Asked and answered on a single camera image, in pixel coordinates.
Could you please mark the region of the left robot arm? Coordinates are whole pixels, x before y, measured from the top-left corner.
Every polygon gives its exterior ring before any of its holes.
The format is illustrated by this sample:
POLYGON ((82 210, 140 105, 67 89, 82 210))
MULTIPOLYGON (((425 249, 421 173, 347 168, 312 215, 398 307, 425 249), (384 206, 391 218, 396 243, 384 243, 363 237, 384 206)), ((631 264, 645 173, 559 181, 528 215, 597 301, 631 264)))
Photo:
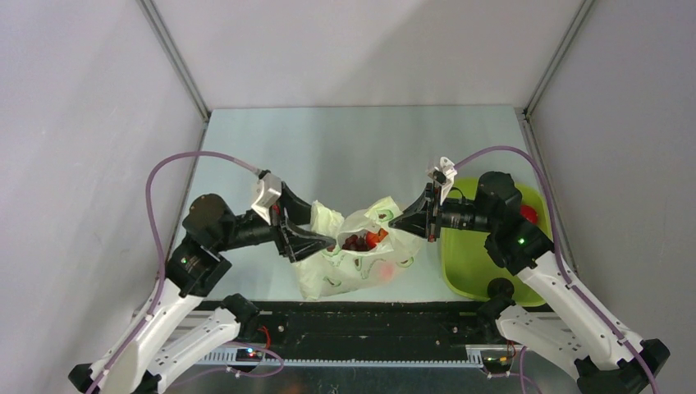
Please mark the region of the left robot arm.
POLYGON ((235 215, 224 199, 201 195, 182 226, 185 236, 164 264, 159 280, 129 331, 100 359, 78 364, 68 378, 80 393, 164 393, 187 369, 222 344, 251 341, 259 309, 240 294, 227 296, 199 326, 175 341, 171 335, 231 268, 223 252, 273 243, 296 263, 336 242, 305 230, 311 206, 287 186, 269 203, 235 215))

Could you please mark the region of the pale green plastic bag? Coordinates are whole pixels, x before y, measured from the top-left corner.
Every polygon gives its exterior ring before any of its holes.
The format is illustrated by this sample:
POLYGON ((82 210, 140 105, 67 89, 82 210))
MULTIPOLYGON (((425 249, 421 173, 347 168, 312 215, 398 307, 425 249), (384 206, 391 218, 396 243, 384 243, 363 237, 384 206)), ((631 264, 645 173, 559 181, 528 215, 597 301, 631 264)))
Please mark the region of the pale green plastic bag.
POLYGON ((377 283, 377 271, 385 263, 395 263, 400 269, 398 275, 403 273, 413 264, 424 240, 389 227, 389 222, 401 214, 401 209, 389 196, 347 217, 314 201, 310 230, 333 237, 336 245, 293 264, 302 297, 319 300, 381 286, 377 283), (388 235, 374 249, 356 252, 341 248, 348 236, 365 236, 367 231, 376 232, 380 228, 388 235))

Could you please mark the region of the fake grape bunch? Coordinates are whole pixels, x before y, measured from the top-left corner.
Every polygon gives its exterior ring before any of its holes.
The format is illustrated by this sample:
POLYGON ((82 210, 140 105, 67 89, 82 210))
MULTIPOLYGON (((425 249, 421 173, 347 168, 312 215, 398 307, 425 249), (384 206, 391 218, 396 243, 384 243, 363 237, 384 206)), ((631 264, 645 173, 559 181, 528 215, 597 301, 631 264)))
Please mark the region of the fake grape bunch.
POLYGON ((353 234, 348 236, 343 245, 341 246, 343 250, 356 251, 356 252, 367 252, 371 250, 370 244, 368 243, 366 236, 359 236, 353 234))

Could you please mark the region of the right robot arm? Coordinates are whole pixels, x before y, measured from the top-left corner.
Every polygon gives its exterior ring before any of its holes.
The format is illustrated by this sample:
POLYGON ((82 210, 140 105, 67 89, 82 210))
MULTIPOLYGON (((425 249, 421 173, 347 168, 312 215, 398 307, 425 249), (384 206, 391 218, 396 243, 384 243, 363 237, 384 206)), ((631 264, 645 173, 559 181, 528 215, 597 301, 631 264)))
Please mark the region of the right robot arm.
POLYGON ((639 393, 657 385, 670 355, 666 345, 629 329, 588 290, 552 240, 521 214, 522 195, 510 175, 484 173, 473 199, 449 197, 450 186, 435 171, 390 226, 431 242, 442 229, 485 233, 491 260, 541 296, 564 323, 557 328, 530 316, 506 289, 497 289, 478 312, 483 340, 522 345, 566 372, 583 393, 639 393))

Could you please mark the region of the red fake fruit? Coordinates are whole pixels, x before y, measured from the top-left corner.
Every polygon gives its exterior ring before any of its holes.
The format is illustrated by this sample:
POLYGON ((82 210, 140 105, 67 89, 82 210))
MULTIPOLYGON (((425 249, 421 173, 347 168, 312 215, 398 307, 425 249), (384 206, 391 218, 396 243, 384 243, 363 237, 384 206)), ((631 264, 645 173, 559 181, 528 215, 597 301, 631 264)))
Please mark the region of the red fake fruit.
POLYGON ((367 231, 364 239, 368 250, 374 249, 379 243, 382 242, 384 238, 387 237, 387 235, 388 232, 383 228, 380 228, 376 232, 367 231))
POLYGON ((523 216, 528 222, 531 222, 533 225, 538 224, 539 216, 537 210, 534 207, 527 204, 521 204, 520 215, 523 216))
POLYGON ((387 284, 398 275, 400 269, 395 263, 385 263, 380 266, 377 271, 378 285, 387 284))

